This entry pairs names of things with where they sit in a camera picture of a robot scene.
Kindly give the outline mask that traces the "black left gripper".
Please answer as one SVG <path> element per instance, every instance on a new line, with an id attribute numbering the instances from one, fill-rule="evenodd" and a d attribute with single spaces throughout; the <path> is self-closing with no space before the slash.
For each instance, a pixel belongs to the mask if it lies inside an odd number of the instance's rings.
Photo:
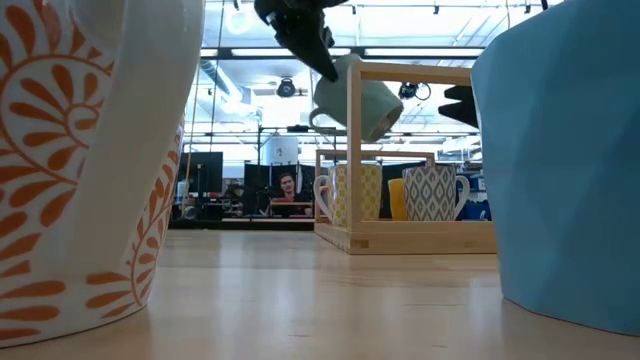
<path id="1" fill-rule="evenodd" d="M 326 8 L 348 0 L 255 0 L 254 10 L 268 25 L 273 24 L 275 39 L 297 59 L 330 82 L 339 75 L 333 65 L 329 48 L 335 45 L 332 31 L 323 17 L 284 17 L 296 12 L 323 14 Z"/>

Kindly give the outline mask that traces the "sage green mug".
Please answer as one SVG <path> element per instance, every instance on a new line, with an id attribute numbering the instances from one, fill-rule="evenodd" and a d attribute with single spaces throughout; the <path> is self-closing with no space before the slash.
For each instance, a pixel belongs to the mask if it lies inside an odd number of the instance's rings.
<path id="1" fill-rule="evenodd" d="M 309 126 L 316 132 L 323 131 L 314 124 L 314 118 L 325 115 L 347 126 L 347 75 L 351 64 L 361 62 L 357 54 L 338 57 L 333 65 L 338 79 L 335 82 L 322 77 L 316 84 L 313 100 L 317 107 L 309 114 Z M 390 130 L 404 110 L 402 101 L 388 86 L 378 80 L 361 83 L 361 139 L 366 143 L 378 141 Z M 344 130 L 327 130 L 324 134 L 345 136 Z"/>

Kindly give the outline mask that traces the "grey white diamond pattern mug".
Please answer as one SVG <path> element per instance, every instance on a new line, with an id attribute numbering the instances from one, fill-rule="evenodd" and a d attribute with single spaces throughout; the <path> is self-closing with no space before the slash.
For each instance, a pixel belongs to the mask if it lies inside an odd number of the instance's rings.
<path id="1" fill-rule="evenodd" d="M 404 169 L 404 201 L 410 221 L 454 221 L 469 194 L 469 180 L 450 165 Z"/>

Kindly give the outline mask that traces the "plain yellow mug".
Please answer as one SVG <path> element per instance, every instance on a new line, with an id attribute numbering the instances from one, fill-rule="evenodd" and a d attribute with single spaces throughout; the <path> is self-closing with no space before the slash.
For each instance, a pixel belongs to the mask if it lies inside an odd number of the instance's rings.
<path id="1" fill-rule="evenodd" d="M 395 178 L 388 181 L 390 211 L 393 221 L 407 221 L 404 199 L 404 180 Z"/>

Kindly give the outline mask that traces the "blue faceted mug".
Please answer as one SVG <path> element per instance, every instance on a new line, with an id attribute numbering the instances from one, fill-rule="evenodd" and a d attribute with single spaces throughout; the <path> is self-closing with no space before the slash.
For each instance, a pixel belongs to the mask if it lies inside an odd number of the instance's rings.
<path id="1" fill-rule="evenodd" d="M 504 297 L 640 337 L 640 0 L 564 0 L 471 80 Z"/>

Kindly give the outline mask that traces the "yellow white patterned mug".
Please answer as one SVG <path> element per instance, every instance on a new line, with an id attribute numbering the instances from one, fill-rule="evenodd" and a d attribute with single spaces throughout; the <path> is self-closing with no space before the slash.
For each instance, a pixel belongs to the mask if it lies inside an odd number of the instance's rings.
<path id="1" fill-rule="evenodd" d="M 348 166 L 338 164 L 328 170 L 327 175 L 320 175 L 314 180 L 313 190 L 315 202 L 333 225 L 346 227 L 349 213 L 347 200 L 350 188 L 347 180 Z M 379 219 L 382 195 L 382 170 L 378 164 L 362 164 L 361 190 L 362 219 L 374 221 Z"/>

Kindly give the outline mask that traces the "wooden mug rack frame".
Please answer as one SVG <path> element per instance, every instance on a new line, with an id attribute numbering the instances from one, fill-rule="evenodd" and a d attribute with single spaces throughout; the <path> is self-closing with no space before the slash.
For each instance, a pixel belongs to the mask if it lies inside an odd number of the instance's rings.
<path id="1" fill-rule="evenodd" d="M 435 83 L 469 86 L 471 70 L 423 65 L 357 61 L 346 75 L 347 148 L 320 149 L 322 155 L 344 155 L 347 160 L 346 225 L 328 218 L 329 212 L 315 206 L 315 233 L 349 255 L 438 255 L 494 254 L 494 225 L 489 221 L 393 221 L 363 220 L 361 165 L 364 156 L 423 158 L 435 161 L 428 152 L 390 152 L 361 148 L 361 92 L 368 80 Z"/>

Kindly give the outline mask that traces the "white mug orange leaf pattern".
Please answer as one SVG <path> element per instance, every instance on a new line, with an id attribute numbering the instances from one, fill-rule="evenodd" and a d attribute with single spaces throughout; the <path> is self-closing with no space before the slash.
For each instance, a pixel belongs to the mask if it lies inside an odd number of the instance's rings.
<path id="1" fill-rule="evenodd" d="M 204 0 L 0 0 L 0 349 L 142 310 Z"/>

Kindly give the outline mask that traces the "black ceiling beam with lights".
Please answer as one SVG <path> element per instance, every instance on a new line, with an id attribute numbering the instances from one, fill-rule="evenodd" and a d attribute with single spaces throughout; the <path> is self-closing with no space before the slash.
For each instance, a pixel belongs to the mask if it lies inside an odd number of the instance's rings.
<path id="1" fill-rule="evenodd" d="M 475 60 L 484 51 L 484 47 L 335 47 L 328 53 L 332 57 L 358 54 L 363 59 L 418 59 L 418 60 Z M 293 59 L 295 55 L 289 50 L 277 47 L 219 47 L 201 48 L 200 57 L 203 59 Z"/>

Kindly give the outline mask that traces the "blue storage bins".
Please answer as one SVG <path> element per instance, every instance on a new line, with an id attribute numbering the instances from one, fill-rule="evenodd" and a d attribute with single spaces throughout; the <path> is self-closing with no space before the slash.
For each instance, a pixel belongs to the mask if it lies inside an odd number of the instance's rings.
<path id="1" fill-rule="evenodd" d="M 490 221 L 488 195 L 484 175 L 482 173 L 463 173 L 470 185 L 469 195 L 457 215 L 457 221 Z"/>

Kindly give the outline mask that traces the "person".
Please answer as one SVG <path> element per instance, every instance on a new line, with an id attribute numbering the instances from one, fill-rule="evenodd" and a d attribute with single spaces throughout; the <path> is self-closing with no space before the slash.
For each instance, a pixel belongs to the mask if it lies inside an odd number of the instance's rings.
<path id="1" fill-rule="evenodd" d="M 311 217 L 313 209 L 310 199 L 296 191 L 296 182 L 289 173 L 279 178 L 281 192 L 271 199 L 271 213 L 283 218 L 302 216 Z"/>

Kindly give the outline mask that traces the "black partition curtain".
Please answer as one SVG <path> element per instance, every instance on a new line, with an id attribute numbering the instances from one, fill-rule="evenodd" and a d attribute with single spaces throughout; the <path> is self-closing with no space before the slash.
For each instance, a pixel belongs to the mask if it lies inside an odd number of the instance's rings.
<path id="1" fill-rule="evenodd" d="M 281 181 L 293 180 L 294 195 L 290 202 L 312 202 L 315 167 L 310 165 L 253 165 L 244 168 L 244 192 L 241 196 L 244 215 L 274 216 L 282 218 L 311 217 L 311 205 L 276 205 L 271 202 L 283 199 L 287 202 Z"/>

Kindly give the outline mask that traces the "black monitor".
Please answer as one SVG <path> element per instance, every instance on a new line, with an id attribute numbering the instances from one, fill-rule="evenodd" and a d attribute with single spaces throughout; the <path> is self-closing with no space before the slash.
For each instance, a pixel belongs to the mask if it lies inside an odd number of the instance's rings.
<path id="1" fill-rule="evenodd" d="M 181 155 L 178 180 L 188 181 L 190 192 L 220 193 L 222 175 L 222 152 L 194 152 Z"/>

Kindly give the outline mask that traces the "black metal frame stand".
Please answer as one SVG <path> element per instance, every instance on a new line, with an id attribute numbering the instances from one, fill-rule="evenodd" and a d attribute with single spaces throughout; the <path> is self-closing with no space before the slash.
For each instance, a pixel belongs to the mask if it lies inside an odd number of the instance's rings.
<path id="1" fill-rule="evenodd" d="M 337 130 L 335 127 L 319 127 L 323 132 L 327 130 Z M 261 144 L 269 137 L 274 135 L 281 136 L 293 136 L 297 137 L 299 141 L 299 160 L 296 164 L 290 165 L 309 165 L 306 164 L 306 160 L 303 158 L 303 149 L 304 145 L 313 145 L 314 151 L 320 149 L 324 143 L 327 143 L 331 146 L 332 149 L 337 148 L 337 135 L 318 133 L 313 128 L 308 125 L 289 125 L 289 126 L 263 126 L 259 125 L 257 127 L 257 135 L 256 135 L 256 150 L 257 150 L 257 161 L 256 165 L 262 165 L 260 163 L 260 150 Z M 311 217 L 290 217 L 284 219 L 291 218 L 311 218 Z"/>

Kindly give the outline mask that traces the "grey ceiling duct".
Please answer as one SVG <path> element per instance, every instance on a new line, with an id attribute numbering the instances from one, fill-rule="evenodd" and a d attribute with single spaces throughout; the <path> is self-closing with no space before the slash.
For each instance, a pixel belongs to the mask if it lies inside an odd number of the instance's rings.
<path id="1" fill-rule="evenodd" d="M 230 103 L 251 103 L 251 91 L 248 88 L 239 87 L 224 72 L 218 62 L 201 60 L 200 69 L 212 80 L 215 89 Z"/>

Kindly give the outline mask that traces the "black table edge rail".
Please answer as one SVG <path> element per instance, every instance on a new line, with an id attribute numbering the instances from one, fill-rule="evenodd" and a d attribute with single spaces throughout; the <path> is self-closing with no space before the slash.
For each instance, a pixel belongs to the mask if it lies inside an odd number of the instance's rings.
<path id="1" fill-rule="evenodd" d="M 226 218 L 222 220 L 171 220 L 171 230 L 313 231 L 313 219 Z"/>

